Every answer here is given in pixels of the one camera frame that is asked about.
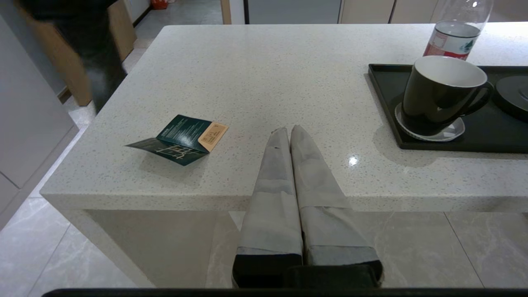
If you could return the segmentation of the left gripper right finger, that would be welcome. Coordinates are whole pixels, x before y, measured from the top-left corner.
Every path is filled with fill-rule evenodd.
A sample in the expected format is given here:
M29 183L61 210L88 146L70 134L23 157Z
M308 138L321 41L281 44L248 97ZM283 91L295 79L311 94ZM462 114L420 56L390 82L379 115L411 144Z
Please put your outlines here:
M290 150L307 263L314 266L381 266L375 248L355 227L355 211L321 151L300 125Z

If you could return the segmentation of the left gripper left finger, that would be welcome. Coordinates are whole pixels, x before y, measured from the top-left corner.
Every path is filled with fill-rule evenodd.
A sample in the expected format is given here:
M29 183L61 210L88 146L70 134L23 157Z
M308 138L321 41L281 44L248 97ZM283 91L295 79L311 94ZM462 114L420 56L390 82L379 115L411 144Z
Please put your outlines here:
M288 130L266 144L232 267L235 288L280 288L285 272L302 265L302 230Z

